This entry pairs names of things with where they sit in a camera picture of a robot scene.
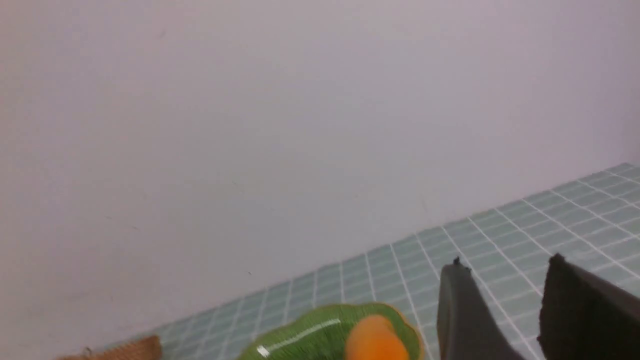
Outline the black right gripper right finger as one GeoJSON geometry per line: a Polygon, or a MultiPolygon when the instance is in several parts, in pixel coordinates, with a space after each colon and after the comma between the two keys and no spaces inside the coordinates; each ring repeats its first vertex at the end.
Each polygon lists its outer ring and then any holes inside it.
{"type": "Polygon", "coordinates": [[[537,341],[547,360],[637,360],[640,299],[557,253],[549,260],[537,341]]]}

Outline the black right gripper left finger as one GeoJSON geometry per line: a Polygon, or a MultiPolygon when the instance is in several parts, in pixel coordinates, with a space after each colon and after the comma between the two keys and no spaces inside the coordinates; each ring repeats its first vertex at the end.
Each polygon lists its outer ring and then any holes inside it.
{"type": "Polygon", "coordinates": [[[436,319],[441,360],[522,360],[485,302],[472,271],[456,257],[439,276],[436,319]]]}

